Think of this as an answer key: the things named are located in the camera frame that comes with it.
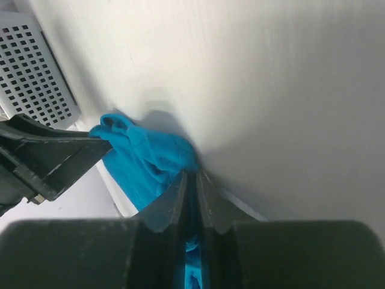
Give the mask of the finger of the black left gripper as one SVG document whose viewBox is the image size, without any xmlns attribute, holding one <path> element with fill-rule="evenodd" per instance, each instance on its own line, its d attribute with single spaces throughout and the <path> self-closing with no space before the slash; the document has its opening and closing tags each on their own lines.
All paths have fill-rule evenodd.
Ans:
<svg viewBox="0 0 385 289">
<path fill-rule="evenodd" d="M 53 202 L 111 150 L 87 132 L 44 126 L 17 114 L 1 122 L 1 207 Z"/>
</svg>

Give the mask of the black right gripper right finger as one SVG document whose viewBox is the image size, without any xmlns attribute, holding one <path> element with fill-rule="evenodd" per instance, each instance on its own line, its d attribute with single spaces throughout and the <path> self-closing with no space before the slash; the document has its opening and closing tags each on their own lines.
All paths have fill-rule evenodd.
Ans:
<svg viewBox="0 0 385 289">
<path fill-rule="evenodd" d="M 384 249 L 356 221 L 256 220 L 196 174 L 204 288 L 383 288 Z"/>
</svg>

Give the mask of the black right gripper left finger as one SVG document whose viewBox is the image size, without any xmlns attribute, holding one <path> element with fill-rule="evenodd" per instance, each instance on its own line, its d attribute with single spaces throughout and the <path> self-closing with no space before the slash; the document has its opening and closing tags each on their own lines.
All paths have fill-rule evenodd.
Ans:
<svg viewBox="0 0 385 289">
<path fill-rule="evenodd" d="M 25 220 L 1 234 L 2 288 L 183 288 L 188 173 L 125 219 Z"/>
</svg>

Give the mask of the white laundry basket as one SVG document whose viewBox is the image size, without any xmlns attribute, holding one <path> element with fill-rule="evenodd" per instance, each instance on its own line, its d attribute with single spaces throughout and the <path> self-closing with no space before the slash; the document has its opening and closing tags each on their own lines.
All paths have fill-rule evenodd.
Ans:
<svg viewBox="0 0 385 289">
<path fill-rule="evenodd" d="M 54 129 L 70 128 L 80 116 L 72 92 L 29 15 L 1 12 L 1 116 L 25 114 Z"/>
</svg>

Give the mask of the blue t-shirt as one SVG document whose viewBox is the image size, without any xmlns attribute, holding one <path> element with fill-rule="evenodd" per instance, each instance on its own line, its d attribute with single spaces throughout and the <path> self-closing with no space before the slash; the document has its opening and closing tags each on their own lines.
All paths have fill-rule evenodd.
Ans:
<svg viewBox="0 0 385 289">
<path fill-rule="evenodd" d="M 195 173 L 198 169 L 187 140 L 140 127 L 119 114 L 103 115 L 89 135 L 112 146 L 103 163 L 138 211 L 162 195 L 181 170 Z"/>
</svg>

